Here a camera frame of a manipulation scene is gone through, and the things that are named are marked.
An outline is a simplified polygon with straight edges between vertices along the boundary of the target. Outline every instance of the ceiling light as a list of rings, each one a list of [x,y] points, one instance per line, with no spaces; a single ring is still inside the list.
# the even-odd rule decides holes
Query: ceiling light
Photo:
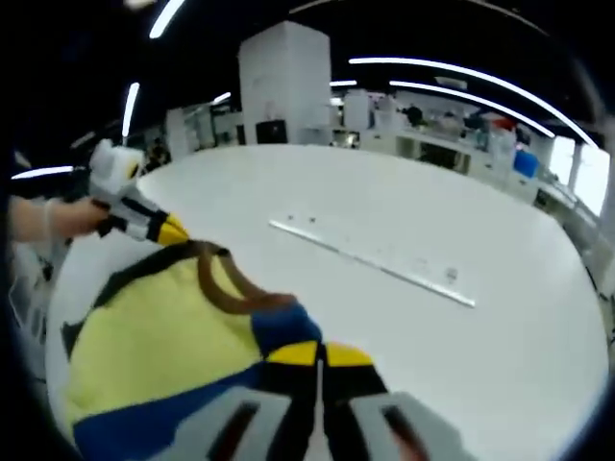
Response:
[[[166,26],[169,25],[171,19],[180,8],[181,5],[184,4],[185,0],[169,0],[169,3],[166,4],[160,16],[154,23],[154,27],[150,31],[150,38],[160,38],[166,29]]]
[[[133,109],[135,108],[136,94],[138,93],[139,84],[132,84],[128,90],[128,98],[126,98],[126,109],[124,110],[124,123],[122,125],[122,136],[127,137],[128,131],[131,128],[131,119],[133,118]]]
[[[331,82],[329,86],[355,86],[356,80],[338,80],[337,82]]]
[[[402,86],[404,88],[416,88],[416,89],[425,89],[427,91],[435,91],[438,93],[445,93],[445,94],[450,94],[452,96],[456,96],[458,98],[463,98],[463,99],[468,99],[470,101],[474,101],[475,103],[479,103],[483,106],[488,106],[490,108],[493,108],[495,110],[498,110],[500,112],[503,113],[507,113],[508,115],[521,120],[523,123],[525,123],[526,125],[533,127],[534,129],[536,129],[538,132],[545,134],[548,137],[555,137],[555,134],[549,130],[547,130],[545,127],[543,127],[542,125],[540,125],[539,123],[534,122],[533,120],[525,117],[525,115],[522,115],[521,113],[509,109],[509,108],[505,108],[504,106],[501,106],[497,103],[494,103],[492,101],[488,101],[486,99],[482,99],[478,96],[474,96],[472,94],[468,94],[468,93],[464,93],[462,91],[457,91],[455,89],[450,89],[450,88],[444,88],[441,86],[434,86],[434,85],[424,85],[424,84],[415,84],[412,82],[398,82],[395,80],[392,80],[389,82],[390,85],[392,86]]]
[[[217,98],[215,98],[213,101],[211,101],[212,104],[219,104],[222,101],[226,101],[227,99],[229,99],[231,97],[231,92],[227,91],[224,94],[221,94],[220,96],[218,96]]]
[[[573,130],[576,134],[580,136],[585,142],[587,142],[590,146],[598,147],[596,142],[587,134],[579,125],[573,122],[570,118],[564,115],[562,112],[554,108],[552,105],[547,103],[546,101],[540,99],[538,96],[531,94],[528,91],[520,88],[517,85],[514,85],[506,80],[499,79],[489,74],[485,74],[483,72],[479,72],[477,70],[468,69],[466,67],[461,67],[460,65],[447,64],[445,62],[438,61],[428,61],[428,60],[417,60],[410,58],[355,58],[349,60],[350,64],[411,64],[411,65],[423,65],[426,67],[434,67],[437,69],[450,70],[452,72],[458,72],[460,74],[469,75],[472,77],[476,77],[477,79],[485,80],[491,84],[499,85],[510,91],[513,91],[520,96],[523,96],[526,99],[529,99],[534,104],[540,106],[542,109],[546,110],[554,117],[561,120],[566,126],[568,126],[571,130]]]
[[[57,175],[58,173],[70,173],[75,168],[73,166],[52,166],[50,168],[38,168],[37,170],[25,171],[11,177],[12,180],[25,180],[26,178],[36,178],[39,176]]]

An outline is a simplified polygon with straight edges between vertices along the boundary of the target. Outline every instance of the white table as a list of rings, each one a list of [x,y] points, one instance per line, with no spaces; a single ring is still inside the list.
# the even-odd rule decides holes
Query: white table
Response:
[[[478,459],[552,458],[605,387],[600,309],[575,248],[554,219],[491,187],[401,158],[285,145],[205,151],[140,187],[193,237],[231,248],[254,281],[297,294],[326,338],[369,352],[391,390],[456,426]],[[268,227],[288,215],[392,266],[439,274],[453,265],[477,306]],[[119,234],[75,242],[49,312],[58,421],[60,326],[84,317],[110,272],[155,249]]]

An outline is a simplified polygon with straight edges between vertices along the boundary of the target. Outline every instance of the black ceiling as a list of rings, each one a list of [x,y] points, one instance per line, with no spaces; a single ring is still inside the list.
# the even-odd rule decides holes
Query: black ceiling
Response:
[[[68,146],[75,139],[121,119],[131,82],[141,83],[135,130],[160,122],[167,109],[225,91],[232,91],[238,104],[239,44],[284,19],[330,36],[335,79],[357,79],[374,89],[386,88],[391,79],[433,83],[436,74],[413,66],[350,65],[348,58],[397,56],[464,65],[509,80],[570,117],[591,122],[571,56],[585,61],[607,98],[610,88],[604,83],[613,77],[612,65],[603,58],[608,43],[601,42],[608,18],[593,0],[583,2],[582,10],[553,0],[490,2],[519,13],[549,36],[479,0],[331,1],[291,15],[307,1],[185,0],[159,40],[148,34],[165,1],[139,12],[121,3],[45,2],[15,13],[9,53],[12,92],[19,95],[15,142],[32,162],[74,160]],[[537,120],[551,118],[508,91],[469,82],[474,94]]]

